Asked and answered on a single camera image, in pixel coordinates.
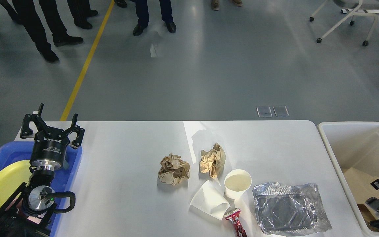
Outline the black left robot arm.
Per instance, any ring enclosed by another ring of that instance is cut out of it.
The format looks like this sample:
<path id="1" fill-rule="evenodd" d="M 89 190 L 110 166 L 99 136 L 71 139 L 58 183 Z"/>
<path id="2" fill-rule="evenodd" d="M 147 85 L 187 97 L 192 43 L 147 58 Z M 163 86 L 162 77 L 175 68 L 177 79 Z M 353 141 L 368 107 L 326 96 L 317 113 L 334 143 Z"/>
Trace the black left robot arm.
<path id="1" fill-rule="evenodd" d="M 26 114 L 23 118 L 20 138 L 34 139 L 31 176 L 0 207 L 0 237 L 48 237 L 51 217 L 75 207 L 75 193 L 56 192 L 51 183 L 55 172 L 67 164 L 67 148 L 78 149 L 85 130 L 77 124 L 78 114 L 73 115 L 67 129 L 48 126 L 41 117 L 43 107 L 40 104 L 36 114 Z"/>

